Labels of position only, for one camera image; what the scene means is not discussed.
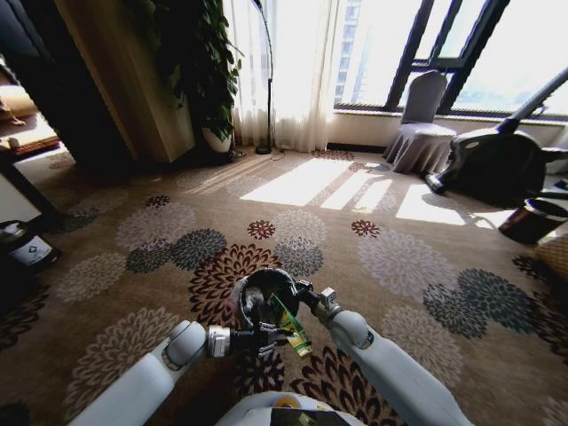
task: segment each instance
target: pillow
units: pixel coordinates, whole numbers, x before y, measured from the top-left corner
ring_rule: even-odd
[[[37,112],[36,104],[34,104],[34,101],[21,86],[0,86],[0,99],[6,107],[10,108],[12,114],[16,117],[25,117]],[[10,113],[0,108],[0,121],[11,119],[12,116]]]

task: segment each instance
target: window frame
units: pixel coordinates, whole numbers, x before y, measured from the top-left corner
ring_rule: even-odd
[[[428,59],[416,59],[416,53],[420,46],[420,41],[428,24],[430,12],[434,5],[434,0],[422,0],[422,3],[414,17],[414,24],[408,35],[405,49],[403,50],[397,72],[390,87],[389,96],[384,106],[369,104],[335,103],[334,109],[352,111],[374,111],[385,113],[401,113],[404,108],[398,103],[406,87],[408,77],[412,72],[426,72],[437,70],[442,73],[452,73],[453,77],[446,87],[442,101],[438,108],[439,115],[459,115],[470,117],[505,118],[512,113],[491,111],[491,110],[472,110],[472,109],[453,109],[455,100],[462,91],[471,70],[475,66],[481,52],[485,48],[487,41],[491,37],[495,27],[499,23],[502,14],[509,5],[510,0],[485,0],[485,4],[479,13],[476,23],[473,25],[466,42],[461,49],[459,58],[440,58],[438,55],[447,39],[454,20],[460,10],[463,0],[453,0],[448,8],[448,12],[442,26],[440,27],[436,42],[430,52]],[[568,122],[568,114],[531,114],[527,117],[533,120]]]

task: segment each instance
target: lamp pole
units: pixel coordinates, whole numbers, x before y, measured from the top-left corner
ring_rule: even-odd
[[[260,0],[253,0],[253,3],[256,5],[260,14],[263,17],[264,29],[266,30],[266,39],[268,40],[268,51],[270,54],[270,76],[268,77],[268,129],[266,132],[266,144],[257,146],[255,152],[257,154],[270,154],[272,152],[272,121],[271,121],[271,112],[272,112],[272,77],[274,74],[274,66],[272,63],[272,42],[270,40],[270,32],[268,31],[268,23],[266,22],[266,17],[264,16],[263,6],[260,3]]]

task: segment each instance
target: curtain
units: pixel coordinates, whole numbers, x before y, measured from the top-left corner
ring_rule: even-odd
[[[333,111],[340,0],[266,0],[272,39],[272,137],[277,147],[324,150]],[[264,23],[252,0],[224,0],[228,35],[241,59],[235,135],[243,145],[265,142],[270,60]]]

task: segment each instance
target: covered chair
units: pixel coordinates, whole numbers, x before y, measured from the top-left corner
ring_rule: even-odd
[[[433,123],[446,83],[438,71],[429,71],[410,84],[397,136],[383,155],[394,171],[434,172],[446,165],[456,133]]]

